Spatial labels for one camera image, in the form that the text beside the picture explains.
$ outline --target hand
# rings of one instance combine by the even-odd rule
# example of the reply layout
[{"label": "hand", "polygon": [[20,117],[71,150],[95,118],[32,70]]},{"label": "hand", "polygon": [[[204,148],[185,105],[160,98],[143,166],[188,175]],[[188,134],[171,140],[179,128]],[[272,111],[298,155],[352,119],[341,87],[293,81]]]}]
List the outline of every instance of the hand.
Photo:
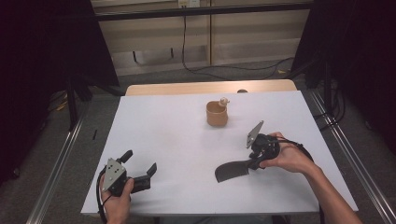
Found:
[{"label": "hand", "polygon": [[[102,175],[100,179],[100,189],[103,186],[104,179],[105,176]],[[129,209],[131,207],[130,194],[133,188],[134,180],[131,178],[126,182],[120,197],[111,196],[111,193],[109,191],[101,191],[102,202],[104,202],[108,197],[111,196],[104,204],[107,213],[107,223],[126,222],[126,219],[129,216]]]},{"label": "hand", "polygon": [[[276,137],[278,140],[285,139],[282,133],[270,133],[269,135]],[[273,160],[260,162],[261,168],[277,166],[289,172],[306,175],[312,167],[316,167],[316,165],[294,144],[279,143],[279,146],[279,155]]]}]

